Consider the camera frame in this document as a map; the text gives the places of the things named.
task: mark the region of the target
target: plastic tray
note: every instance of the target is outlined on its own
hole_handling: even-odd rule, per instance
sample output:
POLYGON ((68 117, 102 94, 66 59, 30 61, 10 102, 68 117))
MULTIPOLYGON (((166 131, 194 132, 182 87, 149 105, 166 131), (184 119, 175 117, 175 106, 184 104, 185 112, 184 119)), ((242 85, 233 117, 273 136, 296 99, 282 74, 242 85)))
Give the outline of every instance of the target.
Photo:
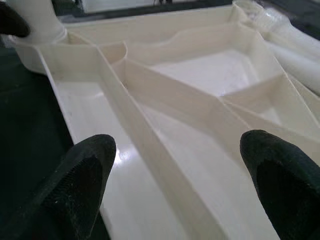
POLYGON ((73 141, 115 138, 112 239, 278 239, 239 151, 264 129, 319 164, 319 99, 231 6, 72 25, 40 57, 73 141))

